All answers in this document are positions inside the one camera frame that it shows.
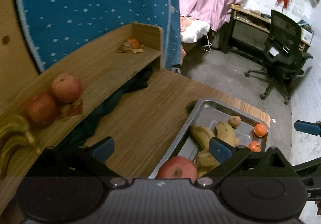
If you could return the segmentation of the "red apple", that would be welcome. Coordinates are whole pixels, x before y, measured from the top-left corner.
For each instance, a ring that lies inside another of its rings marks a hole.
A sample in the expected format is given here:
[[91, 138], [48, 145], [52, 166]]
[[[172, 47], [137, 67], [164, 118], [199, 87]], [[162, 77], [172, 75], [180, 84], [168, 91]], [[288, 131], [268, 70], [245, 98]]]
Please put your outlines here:
[[161, 165], [156, 178], [188, 178], [192, 182], [195, 182], [197, 179], [197, 174], [198, 172], [196, 165], [191, 160], [182, 156], [174, 156]]
[[75, 102], [83, 93], [83, 85], [77, 76], [70, 73], [58, 74], [51, 83], [51, 93], [65, 104]]

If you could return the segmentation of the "red apple on shelf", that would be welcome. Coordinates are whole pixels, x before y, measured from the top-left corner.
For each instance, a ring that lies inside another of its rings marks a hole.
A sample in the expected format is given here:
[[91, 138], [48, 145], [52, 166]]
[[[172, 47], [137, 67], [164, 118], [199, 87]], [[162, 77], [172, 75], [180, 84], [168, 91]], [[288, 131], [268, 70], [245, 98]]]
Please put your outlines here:
[[58, 74], [51, 83], [51, 93], [65, 104], [75, 102], [83, 93], [83, 85], [77, 76], [70, 73]]

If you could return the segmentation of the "white pillow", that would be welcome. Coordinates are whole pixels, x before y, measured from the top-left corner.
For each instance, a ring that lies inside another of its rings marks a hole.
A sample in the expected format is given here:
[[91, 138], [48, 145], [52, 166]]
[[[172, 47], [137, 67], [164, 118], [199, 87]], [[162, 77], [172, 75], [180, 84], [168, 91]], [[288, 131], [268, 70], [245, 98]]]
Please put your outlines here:
[[210, 28], [210, 24], [205, 21], [192, 20], [185, 30], [181, 32], [181, 41], [184, 43], [195, 43], [208, 34]]

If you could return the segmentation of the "orange blanket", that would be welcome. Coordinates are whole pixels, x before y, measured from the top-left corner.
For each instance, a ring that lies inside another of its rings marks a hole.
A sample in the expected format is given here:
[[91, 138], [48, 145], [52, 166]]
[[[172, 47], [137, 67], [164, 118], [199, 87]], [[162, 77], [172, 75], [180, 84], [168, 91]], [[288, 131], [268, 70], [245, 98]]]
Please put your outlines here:
[[191, 25], [192, 21], [196, 21], [196, 18], [193, 18], [191, 16], [182, 16], [180, 15], [180, 32], [184, 32], [186, 30], [186, 27]]

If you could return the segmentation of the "wooden desk shelf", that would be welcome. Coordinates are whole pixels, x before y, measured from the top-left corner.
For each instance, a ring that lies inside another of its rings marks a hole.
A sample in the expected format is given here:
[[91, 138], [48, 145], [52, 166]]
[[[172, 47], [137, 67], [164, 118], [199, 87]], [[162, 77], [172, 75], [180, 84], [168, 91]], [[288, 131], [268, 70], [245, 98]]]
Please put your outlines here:
[[[118, 53], [121, 42], [134, 37], [144, 45], [142, 54]], [[57, 145], [86, 116], [139, 71], [163, 55], [163, 29], [156, 25], [129, 23], [85, 44], [65, 56], [31, 80], [14, 94], [13, 100], [1, 111], [1, 122], [20, 114], [24, 102], [49, 89], [52, 80], [62, 72], [78, 76], [84, 86], [81, 96], [83, 112], [55, 120], [47, 128], [33, 128], [39, 151]]]

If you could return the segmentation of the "orange tangerine in tray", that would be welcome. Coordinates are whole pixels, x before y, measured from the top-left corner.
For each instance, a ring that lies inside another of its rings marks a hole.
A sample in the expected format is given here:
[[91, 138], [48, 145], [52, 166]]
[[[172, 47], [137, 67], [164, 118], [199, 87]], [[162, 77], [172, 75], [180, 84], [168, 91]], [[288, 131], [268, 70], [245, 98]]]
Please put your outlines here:
[[267, 134], [267, 127], [263, 123], [258, 123], [254, 126], [254, 134], [257, 137], [264, 137]]

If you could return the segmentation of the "dark wooden side desk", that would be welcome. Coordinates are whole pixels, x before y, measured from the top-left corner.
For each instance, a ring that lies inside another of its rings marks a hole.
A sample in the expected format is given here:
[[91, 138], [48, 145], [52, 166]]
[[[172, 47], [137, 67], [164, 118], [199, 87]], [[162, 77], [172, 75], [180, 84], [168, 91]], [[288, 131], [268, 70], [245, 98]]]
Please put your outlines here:
[[237, 4], [232, 4], [230, 10], [230, 21], [222, 27], [224, 33], [220, 41], [221, 51], [260, 58], [264, 42], [269, 36], [271, 19], [263, 18]]

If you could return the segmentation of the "yellow banana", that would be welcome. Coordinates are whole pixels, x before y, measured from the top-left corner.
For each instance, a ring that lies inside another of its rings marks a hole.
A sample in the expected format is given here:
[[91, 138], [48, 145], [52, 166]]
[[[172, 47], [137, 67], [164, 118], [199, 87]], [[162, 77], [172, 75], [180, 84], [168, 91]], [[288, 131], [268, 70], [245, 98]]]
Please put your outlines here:
[[194, 124], [189, 127], [190, 133], [202, 150], [209, 150], [209, 142], [216, 137], [214, 132], [206, 126]]
[[229, 145], [239, 145], [239, 138], [236, 137], [234, 129], [227, 122], [218, 122], [215, 126], [217, 137]]

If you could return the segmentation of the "orange-red apple on shelf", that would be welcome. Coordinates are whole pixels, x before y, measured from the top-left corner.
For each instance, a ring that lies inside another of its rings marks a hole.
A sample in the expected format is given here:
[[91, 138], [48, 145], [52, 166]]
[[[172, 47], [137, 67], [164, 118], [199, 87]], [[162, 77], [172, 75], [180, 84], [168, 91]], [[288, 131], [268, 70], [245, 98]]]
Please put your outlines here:
[[24, 103], [26, 116], [40, 127], [47, 127], [60, 114], [53, 97], [46, 92], [36, 94]]

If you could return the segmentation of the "black office chair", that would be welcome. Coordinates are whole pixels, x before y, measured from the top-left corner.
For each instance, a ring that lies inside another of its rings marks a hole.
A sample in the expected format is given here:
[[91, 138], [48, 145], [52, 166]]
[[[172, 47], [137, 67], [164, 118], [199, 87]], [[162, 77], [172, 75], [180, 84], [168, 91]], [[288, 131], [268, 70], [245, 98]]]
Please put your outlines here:
[[291, 82], [304, 74], [303, 65], [313, 58], [310, 53], [300, 50], [301, 32], [298, 23], [281, 12], [271, 10], [271, 24], [269, 36], [264, 42], [262, 68], [244, 72], [246, 77], [254, 73], [266, 76], [268, 86], [265, 92], [260, 94], [261, 100], [265, 100], [274, 87], [280, 86], [284, 104], [289, 104]]

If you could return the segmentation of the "brown kiwi far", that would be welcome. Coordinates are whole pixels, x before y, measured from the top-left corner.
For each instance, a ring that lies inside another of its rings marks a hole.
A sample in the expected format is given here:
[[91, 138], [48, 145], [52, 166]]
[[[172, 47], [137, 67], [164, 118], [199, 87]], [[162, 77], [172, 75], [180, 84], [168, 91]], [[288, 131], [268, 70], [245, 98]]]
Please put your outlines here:
[[241, 125], [241, 118], [239, 116], [231, 116], [228, 120], [229, 125], [232, 128], [237, 128], [238, 126]]

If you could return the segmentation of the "banana bunch on shelf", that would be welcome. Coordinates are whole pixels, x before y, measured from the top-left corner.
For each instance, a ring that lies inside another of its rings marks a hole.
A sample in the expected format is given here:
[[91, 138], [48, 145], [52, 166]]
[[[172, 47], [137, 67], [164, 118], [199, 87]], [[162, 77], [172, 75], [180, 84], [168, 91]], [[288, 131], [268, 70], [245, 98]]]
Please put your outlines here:
[[41, 152], [28, 120], [22, 115], [12, 115], [1, 126], [1, 179], [6, 176], [10, 157], [20, 148]]

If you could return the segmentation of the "small orange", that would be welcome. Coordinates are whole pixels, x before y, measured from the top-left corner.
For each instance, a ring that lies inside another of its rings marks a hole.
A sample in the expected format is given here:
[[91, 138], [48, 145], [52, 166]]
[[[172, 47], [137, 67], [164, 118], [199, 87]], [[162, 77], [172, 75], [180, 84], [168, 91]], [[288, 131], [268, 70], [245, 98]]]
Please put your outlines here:
[[253, 141], [248, 145], [248, 148], [252, 151], [252, 152], [256, 152], [259, 153], [262, 150], [261, 144], [259, 142]]

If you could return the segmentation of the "orange peel scraps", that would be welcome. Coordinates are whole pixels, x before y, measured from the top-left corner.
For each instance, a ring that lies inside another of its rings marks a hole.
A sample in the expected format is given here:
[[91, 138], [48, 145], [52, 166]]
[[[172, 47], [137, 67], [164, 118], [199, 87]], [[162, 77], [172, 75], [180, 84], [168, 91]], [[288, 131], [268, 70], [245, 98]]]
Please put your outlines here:
[[118, 47], [118, 53], [128, 53], [140, 54], [144, 52], [144, 45], [142, 45], [139, 40], [134, 37], [128, 37], [122, 42]]

